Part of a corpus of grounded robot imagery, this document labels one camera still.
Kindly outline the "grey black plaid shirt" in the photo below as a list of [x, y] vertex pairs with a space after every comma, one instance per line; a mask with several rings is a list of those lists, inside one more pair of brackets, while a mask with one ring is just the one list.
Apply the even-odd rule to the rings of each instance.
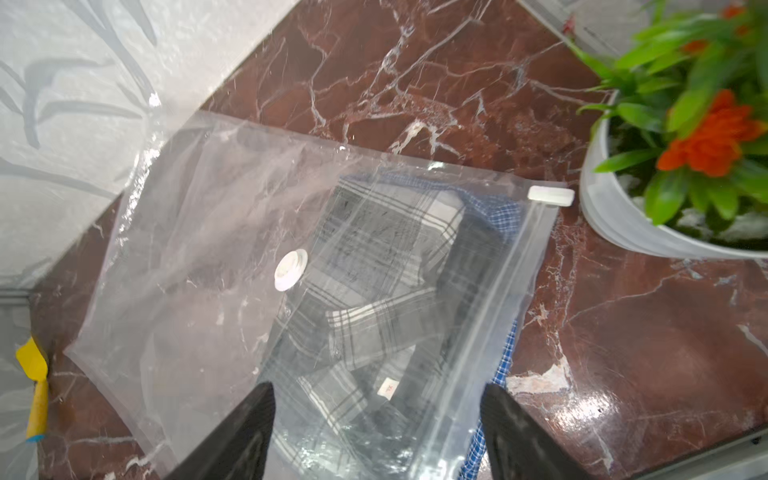
[[275, 389], [272, 450], [302, 479], [364, 479], [356, 442], [382, 435], [373, 418], [415, 346], [439, 332], [409, 308], [427, 307], [446, 266], [464, 206], [454, 194], [341, 178], [309, 246], [309, 263], [276, 320], [262, 377]]

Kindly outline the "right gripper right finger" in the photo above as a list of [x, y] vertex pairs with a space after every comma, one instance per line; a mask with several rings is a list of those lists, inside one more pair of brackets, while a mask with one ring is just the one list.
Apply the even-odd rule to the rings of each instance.
[[485, 386], [480, 419], [494, 479], [591, 477], [501, 386]]

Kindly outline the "blue checked shirt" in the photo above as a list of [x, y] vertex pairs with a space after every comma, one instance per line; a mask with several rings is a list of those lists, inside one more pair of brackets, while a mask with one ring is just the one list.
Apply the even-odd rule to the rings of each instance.
[[427, 307], [410, 297], [377, 303], [379, 315], [409, 308], [436, 321], [402, 376], [387, 376], [392, 396], [373, 418], [382, 435], [359, 440], [364, 479], [474, 479], [490, 449], [480, 420], [487, 384], [503, 387], [518, 323], [531, 301], [542, 246], [552, 227], [548, 207], [476, 186], [386, 173], [383, 185], [456, 195], [464, 206], [446, 266]]

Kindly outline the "clear plastic vacuum bag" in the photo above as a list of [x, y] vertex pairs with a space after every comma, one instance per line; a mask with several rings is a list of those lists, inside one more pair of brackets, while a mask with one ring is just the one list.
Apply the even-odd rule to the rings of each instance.
[[470, 479], [558, 194], [200, 112], [145, 141], [66, 353], [162, 475], [268, 382], [269, 479]]

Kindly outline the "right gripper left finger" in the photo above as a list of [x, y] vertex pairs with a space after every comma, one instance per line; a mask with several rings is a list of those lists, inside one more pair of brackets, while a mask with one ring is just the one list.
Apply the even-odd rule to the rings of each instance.
[[275, 413], [273, 385], [258, 384], [165, 478], [262, 479]]

